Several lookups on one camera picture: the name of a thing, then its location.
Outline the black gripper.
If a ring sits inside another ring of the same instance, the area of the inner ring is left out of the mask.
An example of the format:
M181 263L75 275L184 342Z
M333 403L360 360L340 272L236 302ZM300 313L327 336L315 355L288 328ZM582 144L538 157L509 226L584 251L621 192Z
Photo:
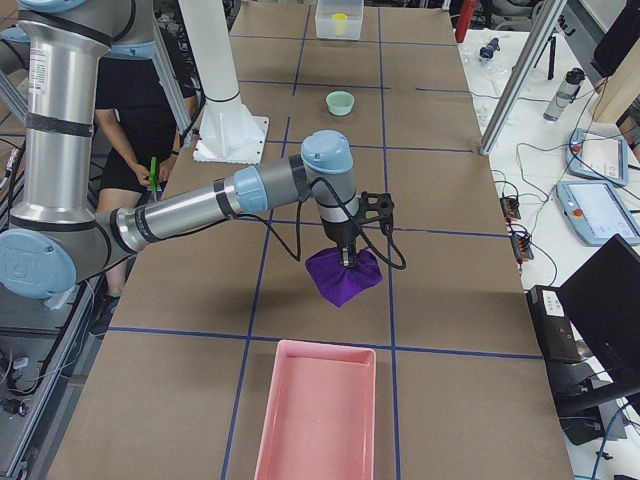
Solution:
M342 266L354 267L357 264L356 244L360 234L359 225L352 220L331 222L322 218L321 221L327 238L341 248Z

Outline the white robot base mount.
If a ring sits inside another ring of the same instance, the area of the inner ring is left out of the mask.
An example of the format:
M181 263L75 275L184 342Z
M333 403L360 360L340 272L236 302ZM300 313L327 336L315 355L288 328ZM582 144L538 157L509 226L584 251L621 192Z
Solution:
M194 159L258 164L269 119L254 116L242 101L223 3L179 3L198 71L204 110Z

